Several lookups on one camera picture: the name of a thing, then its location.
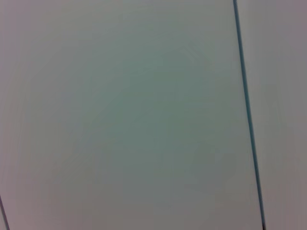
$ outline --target dark edge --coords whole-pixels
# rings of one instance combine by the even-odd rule
[[[5,211],[4,211],[4,206],[3,206],[3,203],[2,203],[1,196],[0,196],[0,208],[1,208],[2,217],[3,217],[3,220],[4,220],[6,230],[10,230],[8,219],[6,218],[6,214],[5,214]]]
[[[247,111],[247,115],[248,115],[249,134],[250,134],[251,148],[252,148],[253,159],[254,159],[254,167],[255,167],[256,182],[257,182],[257,191],[258,191],[259,204],[260,204],[262,229],[266,230],[265,219],[264,219],[263,200],[262,200],[261,185],[260,185],[260,177],[259,177],[259,168],[258,168],[257,155],[256,155],[254,128],[253,128],[253,123],[252,123],[252,119],[251,119],[250,103],[249,103],[249,96],[248,96],[248,83],[247,83],[245,63],[244,63],[243,45],[242,45],[238,5],[237,5],[237,0],[233,0],[233,1],[234,1],[234,9],[235,9],[235,17],[236,17],[236,32],[237,32],[238,44],[239,44],[245,104],[246,104],[246,111]]]

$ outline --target smooth surface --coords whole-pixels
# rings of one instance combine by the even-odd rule
[[[2,1],[11,230],[260,230],[232,1]]]
[[[307,2],[238,6],[267,230],[305,230]]]

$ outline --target light gray surface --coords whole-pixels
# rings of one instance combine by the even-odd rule
[[[11,230],[261,229],[232,1],[31,1],[3,15]]]
[[[268,230],[307,229],[307,1],[238,0]]]

